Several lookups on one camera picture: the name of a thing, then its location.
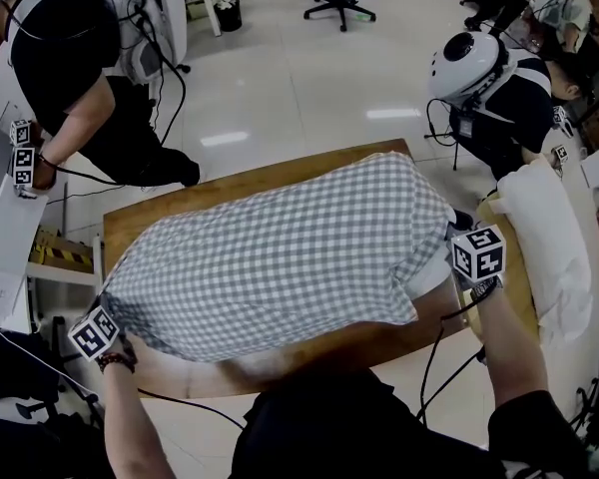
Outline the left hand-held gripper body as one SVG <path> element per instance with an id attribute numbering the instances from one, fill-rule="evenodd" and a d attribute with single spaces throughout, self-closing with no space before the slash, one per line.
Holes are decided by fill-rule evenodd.
<path id="1" fill-rule="evenodd" d="M 102 305 L 92 308 L 79 318 L 68 332 L 70 342 L 87 361 L 92 362 L 105 354 L 118 353 L 132 363 L 135 351 L 124 330 Z"/>

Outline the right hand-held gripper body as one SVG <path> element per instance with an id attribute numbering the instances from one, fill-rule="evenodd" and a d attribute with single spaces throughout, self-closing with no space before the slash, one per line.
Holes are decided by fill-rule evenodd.
<path id="1" fill-rule="evenodd" d="M 506 268 L 506 241 L 497 225 L 453 237 L 450 240 L 453 269 L 474 284 L 482 283 Z"/>

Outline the white pillow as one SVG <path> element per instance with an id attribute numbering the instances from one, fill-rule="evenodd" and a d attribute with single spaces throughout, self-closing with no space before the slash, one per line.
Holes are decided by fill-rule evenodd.
<path id="1" fill-rule="evenodd" d="M 448 257 L 448 248 L 441 247 L 418 273 L 406 283 L 405 289 L 410 299 L 418 299 L 446 281 L 451 275 L 451 265 L 448 263 Z"/>
<path id="2" fill-rule="evenodd" d="M 590 261 L 563 184 L 539 158 L 502 178 L 490 209 L 512 225 L 523 255 L 540 336 L 573 341 L 592 312 Z"/>

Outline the grey checked pillowcase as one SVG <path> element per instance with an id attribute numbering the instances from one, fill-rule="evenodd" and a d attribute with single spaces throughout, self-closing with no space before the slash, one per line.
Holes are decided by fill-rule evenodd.
<path id="1" fill-rule="evenodd" d="M 417 318 L 422 273 L 454 212 L 410 157 L 376 154 L 320 177 L 161 219 L 101 293 L 161 352 L 218 362 L 358 322 Z"/>

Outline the person's right forearm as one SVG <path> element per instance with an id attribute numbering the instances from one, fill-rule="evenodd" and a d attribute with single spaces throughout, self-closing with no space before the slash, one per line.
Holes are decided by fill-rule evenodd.
<path id="1" fill-rule="evenodd" d="M 503 288 L 494 285 L 477 309 L 495 406 L 547 391 L 543 352 L 509 305 Z"/>

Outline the person's left forearm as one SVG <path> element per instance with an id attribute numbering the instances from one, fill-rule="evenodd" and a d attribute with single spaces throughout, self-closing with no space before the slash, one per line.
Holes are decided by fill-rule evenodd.
<path id="1" fill-rule="evenodd" d="M 122 363 L 104 369 L 105 444 L 117 479 L 176 479 L 159 434 Z"/>

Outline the silver wristwatch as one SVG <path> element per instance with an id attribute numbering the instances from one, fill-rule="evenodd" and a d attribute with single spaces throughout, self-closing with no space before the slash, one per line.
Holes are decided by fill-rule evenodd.
<path id="1" fill-rule="evenodd" d="M 488 297 L 496 289 L 503 287 L 501 277 L 499 275 L 485 279 L 483 282 L 476 284 L 470 290 L 470 298 L 472 302 L 478 303 L 480 300 Z"/>

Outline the white side table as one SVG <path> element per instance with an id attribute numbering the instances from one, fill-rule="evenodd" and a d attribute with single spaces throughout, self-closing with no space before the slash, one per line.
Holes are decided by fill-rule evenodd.
<path id="1" fill-rule="evenodd" d="M 92 242 L 87 246 L 90 246 L 93 249 L 93 273 L 66 270 L 47 265 L 31 263 L 28 260 L 26 265 L 26 275 L 35 279 L 89 286 L 96 294 L 98 294 L 104 281 L 103 244 L 100 236 L 95 235 Z"/>

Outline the yellow black striped box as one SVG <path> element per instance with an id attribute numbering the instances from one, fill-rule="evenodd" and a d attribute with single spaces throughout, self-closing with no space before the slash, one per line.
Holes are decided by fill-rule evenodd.
<path id="1" fill-rule="evenodd" d="M 29 261 L 41 265 L 93 273 L 93 249 L 81 242 L 64 239 L 38 228 L 31 246 Z"/>

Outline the black mesh chair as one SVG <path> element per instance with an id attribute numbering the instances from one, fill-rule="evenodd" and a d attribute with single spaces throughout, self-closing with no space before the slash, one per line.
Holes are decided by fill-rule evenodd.
<path id="1" fill-rule="evenodd" d="M 38 334 L 0 334 L 0 479 L 115 479 L 98 396 Z"/>

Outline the white humanoid machine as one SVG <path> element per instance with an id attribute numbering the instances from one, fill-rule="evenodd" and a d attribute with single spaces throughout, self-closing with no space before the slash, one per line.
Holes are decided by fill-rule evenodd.
<path id="1" fill-rule="evenodd" d="M 488 166 L 497 181 L 542 154 L 557 103 L 577 100 L 590 89 L 573 53 L 560 51 L 544 60 L 526 49 L 505 47 L 510 70 L 479 102 L 458 108 L 432 97 L 449 106 L 453 139 Z"/>

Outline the white round backpack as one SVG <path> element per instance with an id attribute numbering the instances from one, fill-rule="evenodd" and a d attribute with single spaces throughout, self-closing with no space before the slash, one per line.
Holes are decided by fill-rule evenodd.
<path id="1" fill-rule="evenodd" d="M 509 70 L 510 53 L 500 39 L 483 32 L 461 32 L 433 54 L 430 94 L 461 108 L 479 102 Z"/>

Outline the person's black clothing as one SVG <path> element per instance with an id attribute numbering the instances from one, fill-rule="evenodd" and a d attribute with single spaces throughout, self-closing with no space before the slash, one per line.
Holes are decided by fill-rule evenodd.
<path id="1" fill-rule="evenodd" d="M 599 479 L 546 391 L 497 407 L 485 449 L 424 427 L 371 371 L 293 380 L 245 418 L 230 479 Z"/>

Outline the black waste bin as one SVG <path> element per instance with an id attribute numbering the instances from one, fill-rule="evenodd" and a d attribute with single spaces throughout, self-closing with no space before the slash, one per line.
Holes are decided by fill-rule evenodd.
<path id="1" fill-rule="evenodd" d="M 234 32 L 242 27 L 240 0 L 219 0 L 214 9 L 222 32 Z"/>

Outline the grey backpack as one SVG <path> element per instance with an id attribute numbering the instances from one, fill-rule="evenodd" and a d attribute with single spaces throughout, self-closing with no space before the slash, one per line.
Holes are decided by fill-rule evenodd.
<path id="1" fill-rule="evenodd" d="M 161 0 L 105 0 L 118 17 L 120 57 L 113 76 L 125 76 L 135 85 L 158 78 L 173 61 L 169 25 Z"/>

